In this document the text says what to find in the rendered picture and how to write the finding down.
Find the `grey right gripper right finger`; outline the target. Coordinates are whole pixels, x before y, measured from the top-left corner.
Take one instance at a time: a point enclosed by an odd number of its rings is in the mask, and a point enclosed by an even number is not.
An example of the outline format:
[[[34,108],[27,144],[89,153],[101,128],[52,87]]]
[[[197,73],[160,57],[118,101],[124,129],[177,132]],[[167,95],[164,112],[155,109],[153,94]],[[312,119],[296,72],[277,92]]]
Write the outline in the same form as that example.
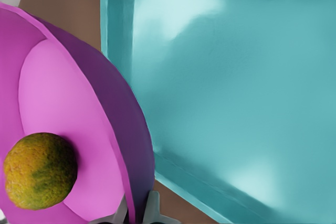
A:
[[[160,194],[158,191],[149,192],[143,224],[179,224],[179,221],[160,213]]]

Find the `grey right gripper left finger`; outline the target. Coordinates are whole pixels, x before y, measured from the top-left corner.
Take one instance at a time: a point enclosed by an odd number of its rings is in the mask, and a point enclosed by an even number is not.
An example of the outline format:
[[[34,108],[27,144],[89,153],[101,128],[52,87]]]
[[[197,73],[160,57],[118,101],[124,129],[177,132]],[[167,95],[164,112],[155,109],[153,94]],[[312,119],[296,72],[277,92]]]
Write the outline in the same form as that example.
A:
[[[112,215],[101,217],[92,221],[92,224],[124,224],[128,212],[127,202],[122,198],[116,212]]]

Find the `orange with green patches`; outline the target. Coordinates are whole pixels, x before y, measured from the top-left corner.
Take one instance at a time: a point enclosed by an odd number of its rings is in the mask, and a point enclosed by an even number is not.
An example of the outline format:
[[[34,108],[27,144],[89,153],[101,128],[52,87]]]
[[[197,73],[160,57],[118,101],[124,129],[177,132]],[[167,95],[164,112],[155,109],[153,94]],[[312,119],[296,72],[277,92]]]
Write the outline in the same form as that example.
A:
[[[77,174],[72,145],[52,133],[23,137],[4,160],[6,194],[21,209],[42,210],[62,202]]]

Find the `pink plate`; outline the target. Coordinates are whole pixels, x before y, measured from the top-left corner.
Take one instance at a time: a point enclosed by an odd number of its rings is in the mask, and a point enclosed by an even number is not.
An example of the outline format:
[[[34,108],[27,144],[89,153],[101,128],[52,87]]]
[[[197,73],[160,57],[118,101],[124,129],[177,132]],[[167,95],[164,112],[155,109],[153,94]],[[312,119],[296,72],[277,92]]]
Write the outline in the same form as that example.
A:
[[[3,161],[26,135],[48,132],[74,147],[78,177],[61,203],[16,207]],[[143,112],[128,83],[98,50],[70,33],[0,3],[0,209],[11,224],[85,224],[125,199],[141,222],[154,185],[154,155]]]

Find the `teal tray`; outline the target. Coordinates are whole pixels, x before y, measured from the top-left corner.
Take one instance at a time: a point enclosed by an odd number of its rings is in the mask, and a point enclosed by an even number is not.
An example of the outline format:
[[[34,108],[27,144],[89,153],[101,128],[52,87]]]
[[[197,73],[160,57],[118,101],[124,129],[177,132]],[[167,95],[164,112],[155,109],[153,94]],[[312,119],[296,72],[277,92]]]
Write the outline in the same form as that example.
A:
[[[336,0],[101,0],[156,179],[218,222],[336,224]]]

